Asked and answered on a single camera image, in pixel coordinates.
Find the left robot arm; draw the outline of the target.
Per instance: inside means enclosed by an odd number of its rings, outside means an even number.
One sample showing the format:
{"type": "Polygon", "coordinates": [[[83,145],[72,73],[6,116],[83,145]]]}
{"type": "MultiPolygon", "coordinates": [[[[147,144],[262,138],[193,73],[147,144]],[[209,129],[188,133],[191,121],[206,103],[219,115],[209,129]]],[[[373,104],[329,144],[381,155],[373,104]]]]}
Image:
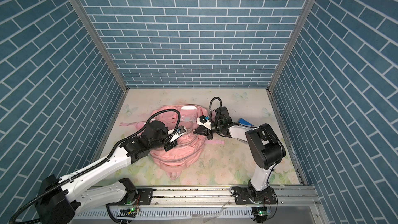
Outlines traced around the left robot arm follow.
{"type": "Polygon", "coordinates": [[[164,147],[165,150],[170,150],[176,145],[182,132],[177,127],[170,131],[164,123],[155,120],[156,116],[167,112],[168,110],[161,110],[150,116],[140,130],[118,141],[106,157],[72,174],[52,178],[49,186],[20,207],[9,223],[17,223],[17,218],[32,205],[35,205],[39,215],[38,219],[30,221],[32,224],[48,224],[52,220],[62,224],[70,222],[78,207],[76,198],[84,190],[115,171],[148,156],[153,149],[164,147]]]}

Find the pink student backpack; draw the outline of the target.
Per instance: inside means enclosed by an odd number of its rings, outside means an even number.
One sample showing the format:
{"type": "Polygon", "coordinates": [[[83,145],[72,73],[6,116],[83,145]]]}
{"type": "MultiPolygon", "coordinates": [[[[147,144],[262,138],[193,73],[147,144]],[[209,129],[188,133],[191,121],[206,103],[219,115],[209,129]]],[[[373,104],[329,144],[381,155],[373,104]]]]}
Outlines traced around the pink student backpack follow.
{"type": "Polygon", "coordinates": [[[184,169],[194,164],[200,157],[205,145],[223,145],[222,140],[208,140],[203,135],[194,134],[198,127],[197,118],[207,116],[208,110],[199,105],[166,105],[152,113],[162,110],[174,109],[180,112],[180,125],[184,126],[186,133],[177,140],[177,146],[169,151],[164,148],[152,150],[150,156],[154,163],[166,172],[171,180],[176,180],[184,169]]]}

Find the blue pencil case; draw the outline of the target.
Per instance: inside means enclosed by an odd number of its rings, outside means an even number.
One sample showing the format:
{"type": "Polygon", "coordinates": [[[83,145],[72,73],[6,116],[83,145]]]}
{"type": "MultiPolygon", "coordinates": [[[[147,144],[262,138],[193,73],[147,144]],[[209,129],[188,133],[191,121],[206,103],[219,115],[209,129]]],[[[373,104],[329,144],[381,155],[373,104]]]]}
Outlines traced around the blue pencil case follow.
{"type": "Polygon", "coordinates": [[[241,125],[248,126],[248,127],[253,127],[253,124],[249,123],[248,121],[246,121],[246,120],[244,120],[244,119],[242,119],[242,118],[240,118],[240,119],[238,120],[238,122],[239,122],[241,125]]]}

